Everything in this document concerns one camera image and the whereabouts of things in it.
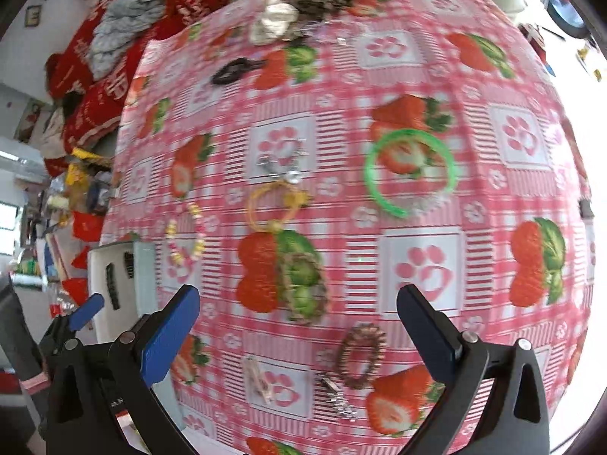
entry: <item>metal keychain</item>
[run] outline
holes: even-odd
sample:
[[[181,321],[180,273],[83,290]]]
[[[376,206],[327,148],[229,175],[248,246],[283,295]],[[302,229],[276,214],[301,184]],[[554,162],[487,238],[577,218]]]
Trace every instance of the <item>metal keychain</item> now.
[[[344,396],[344,392],[335,383],[328,373],[318,373],[321,383],[327,389],[327,395],[329,396],[329,402],[333,405],[336,413],[342,419],[347,419],[350,422],[358,421],[361,419],[358,411],[354,409],[348,400]]]
[[[297,140],[297,147],[293,150],[284,173],[278,172],[278,160],[270,154],[260,156],[260,158],[257,160],[257,165],[259,165],[266,172],[266,174],[271,176],[273,179],[283,179],[287,183],[297,185],[301,183],[301,180],[304,178],[304,174],[302,173],[301,166],[299,164],[299,159],[308,155],[303,148],[304,142],[305,141],[303,139]]]

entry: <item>picture frame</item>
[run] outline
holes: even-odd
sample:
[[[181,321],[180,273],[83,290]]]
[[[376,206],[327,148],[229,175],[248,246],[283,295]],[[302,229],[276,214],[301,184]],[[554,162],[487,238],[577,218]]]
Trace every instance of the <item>picture frame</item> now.
[[[32,5],[25,9],[25,27],[37,27],[40,24],[42,5]]]
[[[49,115],[49,106],[37,99],[30,99],[14,132],[13,139],[23,144],[30,144],[32,137],[35,137],[34,130],[42,131]]]

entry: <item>white wall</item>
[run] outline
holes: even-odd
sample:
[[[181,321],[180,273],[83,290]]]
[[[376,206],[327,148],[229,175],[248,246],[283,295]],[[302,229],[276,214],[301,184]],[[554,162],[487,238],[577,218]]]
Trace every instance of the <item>white wall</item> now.
[[[29,99],[29,96],[0,83],[0,136],[13,138]]]
[[[42,5],[38,27],[25,27],[30,5]],[[0,41],[0,82],[50,104],[44,64],[51,54],[65,51],[88,12],[82,0],[28,0]]]

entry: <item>window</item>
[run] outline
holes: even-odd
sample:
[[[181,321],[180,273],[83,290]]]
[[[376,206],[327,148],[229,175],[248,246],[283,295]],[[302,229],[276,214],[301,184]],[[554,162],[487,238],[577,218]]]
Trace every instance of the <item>window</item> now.
[[[0,203],[0,255],[13,256],[17,210],[14,205]]]

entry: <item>black hair tie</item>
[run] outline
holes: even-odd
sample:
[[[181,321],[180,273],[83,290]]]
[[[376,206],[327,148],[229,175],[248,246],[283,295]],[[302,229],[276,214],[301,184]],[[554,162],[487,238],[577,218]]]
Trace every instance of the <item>black hair tie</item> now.
[[[237,58],[219,69],[219,71],[213,75],[211,83],[213,85],[228,85],[234,83],[236,80],[240,80],[245,73],[258,68],[263,68],[265,64],[266,60]]]

